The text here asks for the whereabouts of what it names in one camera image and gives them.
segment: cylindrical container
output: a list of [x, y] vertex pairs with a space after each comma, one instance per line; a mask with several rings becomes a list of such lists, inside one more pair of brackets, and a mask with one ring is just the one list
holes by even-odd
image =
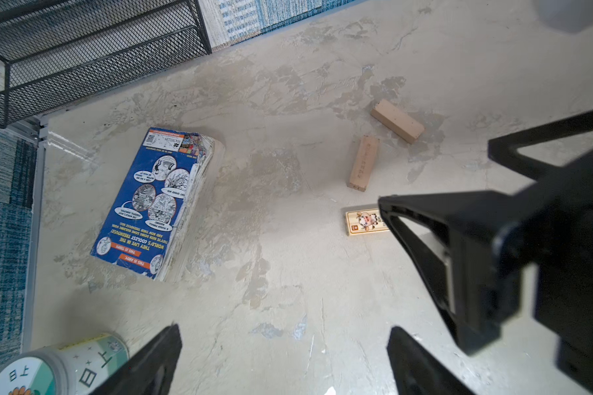
[[128, 360], [111, 334], [19, 355], [0, 372], [0, 395], [86, 395]]

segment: patterned carpet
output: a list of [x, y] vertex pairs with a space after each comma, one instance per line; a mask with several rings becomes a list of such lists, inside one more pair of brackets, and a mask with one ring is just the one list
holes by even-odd
[[353, 0], [199, 0], [214, 51]]
[[0, 131], [0, 367], [20, 353], [36, 153]]

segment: floor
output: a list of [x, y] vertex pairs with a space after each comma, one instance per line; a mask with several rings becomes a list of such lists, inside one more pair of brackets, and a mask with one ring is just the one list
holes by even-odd
[[[380, 99], [426, 125], [418, 142], [369, 115]], [[392, 235], [349, 238], [343, 212], [517, 191], [527, 179], [488, 161], [488, 138], [592, 108], [593, 26], [550, 28], [530, 0], [366, 0], [62, 110], [52, 139], [70, 149], [47, 154], [33, 347], [113, 330], [135, 352], [177, 322], [172, 394], [394, 394], [399, 325], [478, 394], [583, 393], [531, 318], [534, 267], [522, 313], [470, 358]], [[89, 256], [149, 126], [226, 146], [202, 258], [177, 284]], [[358, 192], [346, 182], [365, 134], [381, 146]], [[592, 146], [593, 133], [530, 151], [564, 163]]]

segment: circular illustration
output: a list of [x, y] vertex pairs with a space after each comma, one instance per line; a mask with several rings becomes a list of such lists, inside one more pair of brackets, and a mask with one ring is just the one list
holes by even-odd
[[160, 266], [162, 266], [162, 255], [157, 255], [153, 257], [152, 261], [149, 263], [149, 271], [152, 274], [156, 274], [160, 270]]
[[99, 254], [99, 255], [107, 254], [107, 252], [110, 250], [111, 246], [112, 246], [112, 241], [110, 240], [109, 237], [106, 236], [106, 237], [102, 238], [97, 243], [97, 254]]
[[158, 181], [164, 181], [174, 169], [176, 169], [176, 158], [171, 155], [164, 155], [154, 162], [152, 173]]
[[171, 172], [165, 180], [165, 188], [175, 188], [186, 191], [186, 185], [189, 182], [189, 172], [184, 169], [176, 169]]
[[132, 196], [132, 205], [136, 211], [145, 211], [156, 199], [156, 188], [153, 185], [145, 184], [138, 187]]
[[159, 194], [147, 210], [150, 219], [168, 224], [176, 213], [176, 199], [169, 195]]

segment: container lid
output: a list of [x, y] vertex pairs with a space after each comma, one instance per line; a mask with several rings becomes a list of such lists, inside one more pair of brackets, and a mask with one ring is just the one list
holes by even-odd
[[44, 360], [23, 356], [0, 372], [0, 395], [55, 395], [55, 375]]

